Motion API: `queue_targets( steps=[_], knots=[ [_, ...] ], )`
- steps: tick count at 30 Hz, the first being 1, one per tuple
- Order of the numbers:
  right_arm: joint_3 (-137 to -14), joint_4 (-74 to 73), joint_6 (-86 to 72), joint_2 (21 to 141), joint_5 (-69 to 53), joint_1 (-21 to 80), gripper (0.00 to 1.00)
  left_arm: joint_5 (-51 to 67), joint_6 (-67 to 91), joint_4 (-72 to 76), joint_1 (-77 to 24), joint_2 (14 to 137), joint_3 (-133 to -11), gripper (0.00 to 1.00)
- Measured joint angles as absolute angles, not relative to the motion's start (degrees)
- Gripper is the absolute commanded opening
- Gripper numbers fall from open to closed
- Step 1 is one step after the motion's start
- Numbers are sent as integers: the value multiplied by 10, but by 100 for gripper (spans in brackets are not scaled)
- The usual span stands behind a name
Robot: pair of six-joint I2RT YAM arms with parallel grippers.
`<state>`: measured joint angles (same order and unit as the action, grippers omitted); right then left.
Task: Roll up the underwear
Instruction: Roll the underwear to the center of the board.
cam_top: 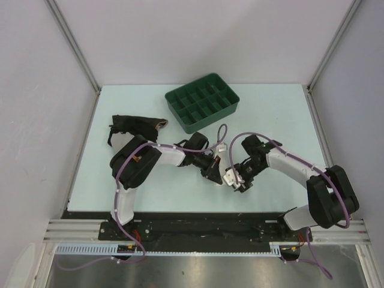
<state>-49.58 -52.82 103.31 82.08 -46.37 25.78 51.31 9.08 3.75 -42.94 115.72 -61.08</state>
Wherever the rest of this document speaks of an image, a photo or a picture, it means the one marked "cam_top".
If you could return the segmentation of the green compartment tray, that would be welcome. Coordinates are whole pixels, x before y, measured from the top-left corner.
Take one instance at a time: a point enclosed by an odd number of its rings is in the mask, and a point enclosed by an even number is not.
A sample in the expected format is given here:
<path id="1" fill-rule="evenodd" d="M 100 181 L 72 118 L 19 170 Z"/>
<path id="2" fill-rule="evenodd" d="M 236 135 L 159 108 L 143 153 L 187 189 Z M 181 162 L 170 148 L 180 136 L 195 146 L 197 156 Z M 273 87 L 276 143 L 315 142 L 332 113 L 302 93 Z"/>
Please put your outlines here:
<path id="1" fill-rule="evenodd" d="M 165 94 L 168 108 L 187 134 L 193 134 L 231 114 L 240 102 L 217 73 L 210 73 Z"/>

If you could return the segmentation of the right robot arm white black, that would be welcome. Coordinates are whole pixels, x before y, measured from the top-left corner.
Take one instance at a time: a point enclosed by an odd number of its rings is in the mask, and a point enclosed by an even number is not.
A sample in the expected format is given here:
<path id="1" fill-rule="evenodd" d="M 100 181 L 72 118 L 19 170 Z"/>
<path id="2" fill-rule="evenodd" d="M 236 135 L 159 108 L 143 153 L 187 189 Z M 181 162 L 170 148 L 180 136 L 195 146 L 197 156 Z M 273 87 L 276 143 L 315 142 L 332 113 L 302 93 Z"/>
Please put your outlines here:
<path id="1" fill-rule="evenodd" d="M 359 202 L 346 171 L 339 165 L 319 167 L 285 150 L 282 144 L 262 134 L 245 132 L 242 147 L 248 158 L 230 164 L 234 172 L 234 190 L 247 191 L 254 178 L 266 169 L 277 170 L 307 191 L 307 205 L 286 211 L 277 225 L 277 235 L 292 240 L 300 229 L 320 226 L 328 229 L 350 227 L 350 216 Z"/>

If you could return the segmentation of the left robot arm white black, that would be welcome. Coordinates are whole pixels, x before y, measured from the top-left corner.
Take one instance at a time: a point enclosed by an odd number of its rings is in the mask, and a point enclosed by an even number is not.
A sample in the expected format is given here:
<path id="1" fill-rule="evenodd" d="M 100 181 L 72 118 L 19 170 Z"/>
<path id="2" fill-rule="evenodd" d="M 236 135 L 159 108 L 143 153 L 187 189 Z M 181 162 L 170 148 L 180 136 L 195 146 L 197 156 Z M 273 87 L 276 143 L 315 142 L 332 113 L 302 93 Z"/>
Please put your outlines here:
<path id="1" fill-rule="evenodd" d="M 199 132 L 173 145 L 157 144 L 139 134 L 118 133 L 111 135 L 109 145 L 114 153 L 110 168 L 117 186 L 111 212 L 115 222 L 111 231 L 118 239 L 125 240 L 131 236 L 133 226 L 130 222 L 134 218 L 137 189 L 156 165 L 194 165 L 205 179 L 217 185 L 223 184 L 222 157 L 227 145 L 219 140 L 210 147 L 208 138 Z"/>

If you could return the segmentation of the white underwear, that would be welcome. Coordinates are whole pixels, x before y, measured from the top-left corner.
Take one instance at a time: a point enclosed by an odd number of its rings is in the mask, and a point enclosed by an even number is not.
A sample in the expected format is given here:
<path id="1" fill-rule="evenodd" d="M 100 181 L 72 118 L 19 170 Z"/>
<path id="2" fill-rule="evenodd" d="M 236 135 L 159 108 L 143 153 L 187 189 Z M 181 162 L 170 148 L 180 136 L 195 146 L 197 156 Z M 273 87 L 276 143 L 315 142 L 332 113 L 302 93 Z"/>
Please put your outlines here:
<path id="1" fill-rule="evenodd" d="M 227 156 L 224 156 L 224 157 L 217 156 L 217 159 L 219 159 L 218 169 L 219 169 L 222 183 L 221 184 L 215 183 L 214 185 L 217 187 L 219 187 L 219 186 L 225 186 L 226 187 L 226 186 L 228 186 L 228 184 L 227 184 L 224 176 L 226 175 L 226 169 L 230 167 L 230 161 L 229 161 Z"/>

